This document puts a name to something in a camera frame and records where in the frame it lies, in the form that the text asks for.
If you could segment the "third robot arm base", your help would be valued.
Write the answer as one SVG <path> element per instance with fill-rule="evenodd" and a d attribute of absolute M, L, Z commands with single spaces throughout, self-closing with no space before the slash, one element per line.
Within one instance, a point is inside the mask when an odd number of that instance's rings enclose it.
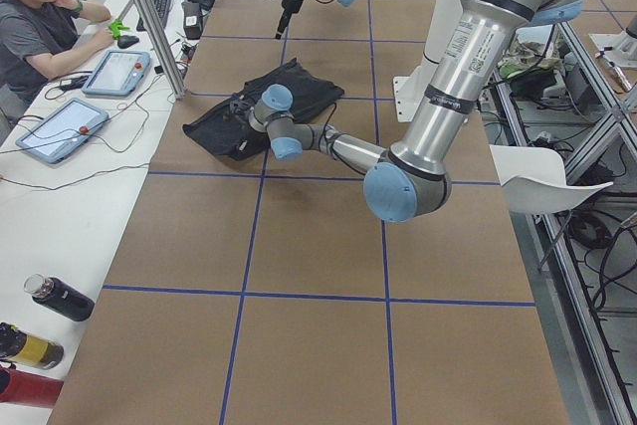
<path fill-rule="evenodd" d="M 636 25 L 634 16 L 622 32 L 610 36 L 605 47 L 615 63 L 631 69 L 636 68 Z"/>

